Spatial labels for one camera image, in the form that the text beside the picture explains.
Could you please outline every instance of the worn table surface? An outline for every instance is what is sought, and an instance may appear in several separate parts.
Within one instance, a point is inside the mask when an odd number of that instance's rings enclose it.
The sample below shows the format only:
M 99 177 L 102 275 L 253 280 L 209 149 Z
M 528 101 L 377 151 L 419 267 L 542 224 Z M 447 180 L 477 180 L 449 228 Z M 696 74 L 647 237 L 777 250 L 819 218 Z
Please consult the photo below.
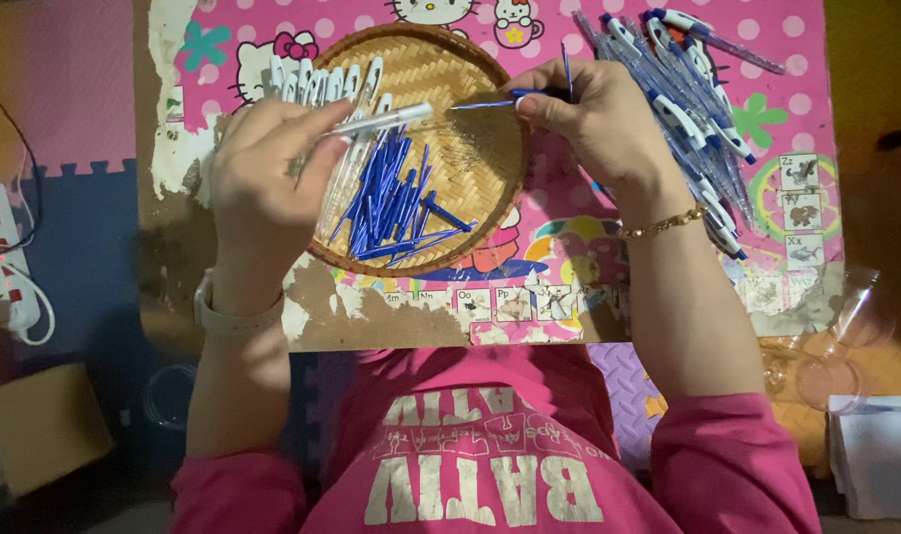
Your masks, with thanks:
M 220 113 L 260 96 L 249 88 L 255 82 L 235 86 L 254 80 L 274 49 L 314 57 L 348 32 L 407 19 L 466 33 L 515 74 L 558 55 L 560 42 L 573 58 L 592 57 L 569 16 L 574 8 L 595 19 L 606 9 L 635 17 L 650 7 L 642 0 L 530 1 L 524 26 L 499 21 L 492 2 L 437 2 L 424 14 L 402 2 L 281 4 L 157 0 L 138 21 L 139 201 L 146 236 L 141 309 L 152 339 L 198 346 L 191 296 L 215 259 L 211 217 L 203 207 L 208 155 L 225 123 Z M 823 5 L 670 0 L 666 6 L 713 23 L 789 68 L 778 77 L 708 50 L 721 68 L 719 78 L 729 83 L 738 129 L 759 159 L 744 169 L 757 227 L 740 242 L 751 258 L 721 261 L 758 334 L 823 330 L 833 317 L 830 301 L 840 291 L 844 260 Z M 287 279 L 284 318 L 293 349 L 625 339 L 627 258 L 608 237 L 617 212 L 559 139 L 542 135 L 535 142 L 516 209 L 482 249 L 453 268 L 419 278 L 374 278 L 303 257 Z M 794 179 L 800 165 L 814 159 L 816 174 Z M 811 215 L 804 219 L 804 213 Z

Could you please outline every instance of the woven bamboo tray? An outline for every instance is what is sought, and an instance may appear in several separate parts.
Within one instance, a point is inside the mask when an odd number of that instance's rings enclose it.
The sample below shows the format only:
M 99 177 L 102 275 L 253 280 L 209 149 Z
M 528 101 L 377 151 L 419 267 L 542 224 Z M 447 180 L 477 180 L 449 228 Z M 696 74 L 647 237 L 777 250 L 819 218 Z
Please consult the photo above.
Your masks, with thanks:
M 315 61 L 315 68 L 352 64 L 367 72 L 375 56 L 384 59 L 378 95 L 392 93 L 394 107 L 430 102 L 434 114 L 408 127 L 411 139 L 402 180 L 420 167 L 424 146 L 431 145 L 428 164 L 434 166 L 428 189 L 437 203 L 467 223 L 473 231 L 460 234 L 395 266 L 391 257 L 372 261 L 348 258 L 350 222 L 329 245 L 312 239 L 309 251 L 326 263 L 353 273 L 379 277 L 411 276 L 448 267 L 467 257 L 503 222 L 523 188 L 527 172 L 529 129 L 512 107 L 447 111 L 459 103 L 500 100 L 497 88 L 509 75 L 480 46 L 449 31 L 409 23 L 377 26 L 338 41 Z M 355 191 L 348 192 L 351 198 Z M 333 214 L 335 222 L 342 213 Z M 424 234 L 452 229 L 432 214 Z

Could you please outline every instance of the white power strip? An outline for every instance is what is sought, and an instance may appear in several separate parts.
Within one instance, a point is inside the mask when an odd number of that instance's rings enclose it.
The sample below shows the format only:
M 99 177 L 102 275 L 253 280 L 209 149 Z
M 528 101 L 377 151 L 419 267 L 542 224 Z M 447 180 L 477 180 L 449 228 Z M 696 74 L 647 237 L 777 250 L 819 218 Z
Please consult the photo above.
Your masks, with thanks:
M 12 205 L 6 195 L 5 186 L 0 183 L 0 249 L 18 243 L 16 220 Z M 9 263 L 26 277 L 13 273 L 3 263 Z M 39 322 L 40 309 L 36 292 L 30 285 L 29 265 L 21 249 L 0 254 L 0 301 L 9 301 L 9 330 L 24 332 Z

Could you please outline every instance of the pink shirt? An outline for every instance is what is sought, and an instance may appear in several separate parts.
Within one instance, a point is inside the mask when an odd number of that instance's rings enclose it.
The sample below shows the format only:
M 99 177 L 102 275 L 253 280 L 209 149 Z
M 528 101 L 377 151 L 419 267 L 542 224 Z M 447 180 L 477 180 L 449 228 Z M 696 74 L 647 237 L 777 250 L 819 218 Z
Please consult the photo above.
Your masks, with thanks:
M 820 532 L 763 395 L 674 402 L 652 437 L 652 486 L 619 464 L 585 347 L 393 351 L 364 359 L 311 510 L 278 456 L 186 460 L 173 531 Z

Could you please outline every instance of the wristwatch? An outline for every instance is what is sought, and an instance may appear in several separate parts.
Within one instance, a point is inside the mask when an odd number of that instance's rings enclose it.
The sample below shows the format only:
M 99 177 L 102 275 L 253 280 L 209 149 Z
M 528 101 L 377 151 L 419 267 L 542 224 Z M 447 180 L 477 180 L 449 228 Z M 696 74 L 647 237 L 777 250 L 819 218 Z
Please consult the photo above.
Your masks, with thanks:
M 276 303 L 258 315 L 235 317 L 218 313 L 210 308 L 213 303 L 213 269 L 207 269 L 193 294 L 193 321 L 210 334 L 258 334 L 280 320 L 284 302 L 284 295 L 279 293 Z

